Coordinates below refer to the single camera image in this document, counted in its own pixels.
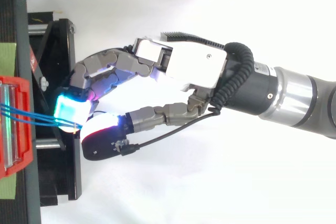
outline black metal frame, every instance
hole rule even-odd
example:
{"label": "black metal frame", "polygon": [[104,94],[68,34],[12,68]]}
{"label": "black metal frame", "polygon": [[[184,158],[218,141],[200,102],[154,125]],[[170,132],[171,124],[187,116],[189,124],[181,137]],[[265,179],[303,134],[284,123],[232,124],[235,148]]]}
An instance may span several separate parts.
{"label": "black metal frame", "polygon": [[[26,0],[0,0],[0,42],[16,43],[15,75],[31,83]],[[33,100],[30,107],[34,110]],[[17,173],[16,197],[0,200],[1,224],[41,223],[35,128],[32,127],[34,160]]]}
{"label": "black metal frame", "polygon": [[[71,21],[50,20],[44,36],[28,36],[26,0],[0,0],[0,42],[16,43],[15,75],[30,82],[31,109],[51,113],[55,104],[54,90],[69,75],[75,64],[74,35]],[[39,65],[32,78],[30,44]],[[48,89],[40,88],[40,78],[49,81]],[[36,137],[56,138],[60,148],[36,149]],[[34,160],[17,173],[15,200],[0,200],[0,223],[39,224],[40,205],[57,205],[57,195],[76,200],[81,195],[80,142],[76,135],[58,129],[32,127]]]}
{"label": "black metal frame", "polygon": [[[40,16],[41,13],[29,14],[30,17],[34,15]],[[36,112],[52,115],[59,87],[75,65],[74,30],[68,19],[44,22],[48,22],[44,35],[31,35],[29,38],[38,62],[33,72],[34,106]],[[46,91],[40,87],[42,77],[49,82]],[[36,137],[56,138],[60,145],[60,148],[37,150],[41,206],[57,205],[57,195],[68,195],[69,200],[78,199],[81,195],[78,135],[55,127],[37,126]]]}

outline transparent plastic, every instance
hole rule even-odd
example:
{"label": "transparent plastic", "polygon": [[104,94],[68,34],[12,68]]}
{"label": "transparent plastic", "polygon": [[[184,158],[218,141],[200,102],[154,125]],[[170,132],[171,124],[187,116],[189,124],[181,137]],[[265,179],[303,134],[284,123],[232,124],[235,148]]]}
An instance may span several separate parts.
{"label": "transparent plastic", "polygon": [[[15,89],[17,85],[0,83],[0,103],[9,105],[15,108]],[[1,111],[1,127],[2,139],[4,147],[5,169],[13,166],[15,162],[19,161],[18,147],[17,147],[17,122],[10,119],[9,116],[16,116],[7,111]]]}

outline blue light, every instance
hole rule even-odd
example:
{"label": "blue light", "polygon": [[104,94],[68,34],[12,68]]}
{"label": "blue light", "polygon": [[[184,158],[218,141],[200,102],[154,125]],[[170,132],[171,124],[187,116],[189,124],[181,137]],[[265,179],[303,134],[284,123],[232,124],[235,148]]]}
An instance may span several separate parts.
{"label": "blue light", "polygon": [[85,137],[94,132],[107,129],[112,126],[118,126],[118,123],[119,118],[116,115],[110,113],[97,115],[83,124],[83,127],[80,130],[80,141],[83,141]]}
{"label": "blue light", "polygon": [[[90,101],[78,102],[61,94],[56,101],[54,117],[83,125],[89,117],[90,110]],[[74,127],[60,126],[59,128],[66,132],[74,132],[78,130]]]}

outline screw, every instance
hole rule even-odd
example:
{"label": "screw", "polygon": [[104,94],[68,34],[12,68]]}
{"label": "screw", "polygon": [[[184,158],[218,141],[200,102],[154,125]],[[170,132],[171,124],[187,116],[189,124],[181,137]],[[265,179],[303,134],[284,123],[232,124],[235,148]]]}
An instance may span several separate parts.
{"label": "screw", "polygon": [[49,86],[49,82],[44,76],[42,76],[40,79],[40,86],[43,92],[46,91],[47,87]]}
{"label": "screw", "polygon": [[71,24],[70,27],[69,27],[69,29],[70,29],[71,34],[75,34],[76,28],[75,28],[74,24]]}

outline white wall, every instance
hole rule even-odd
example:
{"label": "white wall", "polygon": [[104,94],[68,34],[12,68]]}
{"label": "white wall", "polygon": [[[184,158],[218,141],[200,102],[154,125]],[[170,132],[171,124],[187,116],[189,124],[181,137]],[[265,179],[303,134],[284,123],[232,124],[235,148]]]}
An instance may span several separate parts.
{"label": "white wall", "polygon": [[[30,12],[54,10],[76,24],[77,60],[137,36],[185,31],[245,43],[258,62],[325,80],[336,79],[335,6],[336,0],[28,0]],[[124,113],[186,99],[138,77],[99,109]],[[168,130],[129,138],[144,142]],[[133,155],[82,159],[82,196],[59,197],[59,206],[41,209],[42,220],[336,223],[335,153],[335,140],[223,110]]]}

